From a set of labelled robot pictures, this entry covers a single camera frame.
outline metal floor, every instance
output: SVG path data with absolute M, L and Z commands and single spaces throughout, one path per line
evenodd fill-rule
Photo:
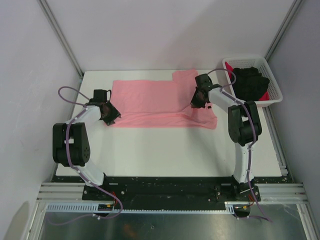
M 306 240 L 295 204 L 262 206 L 273 223 L 230 214 L 124 213 L 114 219 L 84 217 L 63 226 L 43 222 L 40 240 Z M 258 215 L 256 206 L 250 215 Z M 48 212 L 62 223 L 83 213 Z

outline red cloth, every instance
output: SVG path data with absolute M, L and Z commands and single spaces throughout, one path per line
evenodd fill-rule
M 211 103 L 191 108 L 196 90 L 195 69 L 176 71 L 171 81 L 113 81 L 111 102 L 121 113 L 115 128 L 206 128 L 216 129 Z
M 229 65 L 229 63 L 225 62 L 225 67 L 227 70 L 230 70 L 231 72 L 234 71 L 233 67 Z M 231 79 L 232 77 L 232 74 L 230 72 L 228 72 L 229 74 L 229 78 Z M 265 92 L 265 94 L 259 99 L 259 101 L 268 101 L 270 100 L 270 96 L 269 96 L 269 93 L 268 91 Z

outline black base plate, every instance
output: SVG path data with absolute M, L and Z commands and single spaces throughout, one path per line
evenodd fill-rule
M 248 193 L 232 194 L 225 177 L 108 177 L 108 192 L 114 192 L 126 210 L 210 211 L 225 210 L 226 201 L 249 202 Z M 255 186 L 257 199 L 259 189 Z M 112 201 L 94 187 L 85 186 L 87 201 Z

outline white wall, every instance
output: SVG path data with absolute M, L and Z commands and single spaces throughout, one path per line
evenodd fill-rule
M 270 67 L 283 101 L 272 105 L 293 176 L 303 182 L 320 226 L 320 1 L 306 0 Z
M 264 56 L 293 0 L 48 0 L 83 71 L 211 69 Z
M 1 1 L 0 73 L 0 239 L 16 240 L 53 171 L 52 126 L 71 111 L 57 90 L 78 84 L 36 0 Z

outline metal frame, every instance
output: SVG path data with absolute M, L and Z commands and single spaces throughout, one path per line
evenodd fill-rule
M 63 32 L 61 31 L 59 24 L 58 24 L 57 20 L 55 19 L 55 16 L 54 16 L 53 12 L 51 11 L 47 1 L 46 0 L 37 0 L 37 2 L 39 3 L 46 19 L 48 20 L 49 24 L 51 25 L 56 37 L 58 38 L 59 42 L 61 43 L 62 48 L 65 50 L 65 53 L 69 57 L 74 69 L 78 73 L 79 77 L 82 79 L 84 76 L 84 73 L 81 70 L 81 68 L 77 62 L 77 59 L 76 59 L 73 51 L 71 50 Z
M 99 203 L 109 204 L 111 201 L 84 201 L 82 193 L 84 183 L 52 183 L 44 182 L 40 188 L 33 217 L 24 240 L 38 240 L 46 212 L 94 213 Z M 257 184 L 260 189 L 261 204 L 296 205 L 308 240 L 318 240 L 320 235 L 314 224 L 308 198 L 303 184 Z M 196 211 L 194 214 L 233 214 L 233 204 L 225 202 L 225 211 Z M 124 211 L 125 213 L 190 213 L 185 211 Z
M 75 55 L 73 54 L 63 32 L 61 31 L 58 22 L 56 21 L 53 12 L 51 11 L 46 0 L 37 0 L 44 15 L 50 23 L 56 37 L 61 43 L 61 46 L 68 55 L 70 61 L 73 64 L 80 79 L 83 78 L 84 73 L 78 64 Z M 288 27 L 291 25 L 294 17 L 297 15 L 300 7 L 305 0 L 295 0 L 288 11 L 285 19 L 283 20 L 276 36 L 274 37 L 272 44 L 270 45 L 265 59 L 268 61 L 273 55 L 280 40 L 284 36 Z M 279 166 L 283 176 L 290 173 L 287 170 L 286 158 L 283 152 L 283 148 L 279 141 L 277 129 L 274 124 L 274 119 L 269 107 L 264 108 L 264 114 L 270 130 L 274 149 L 278 155 Z M 315 220 L 311 212 L 311 208 L 308 202 L 308 198 L 303 184 L 256 184 L 260 189 L 261 203 L 262 204 L 296 204 L 300 219 L 305 231 L 305 235 L 308 240 L 316 240 L 320 238 L 318 229 L 314 224 Z M 41 233 L 42 224 L 45 219 L 46 212 L 92 212 L 96 209 L 97 204 L 104 203 L 110 204 L 112 201 L 84 201 L 82 200 L 82 194 L 84 190 L 84 183 L 43 183 L 32 214 L 32 218 L 29 222 L 28 231 L 24 236 L 25 240 L 37 240 Z M 232 214 L 232 204 L 235 202 L 226 202 L 226 212 L 206 212 L 213 213 L 227 213 Z M 141 213 L 141 211 L 127 211 L 130 213 Z M 184 213 L 183 211 L 175 211 L 177 214 Z
M 294 0 L 264 58 L 269 61 L 305 0 Z

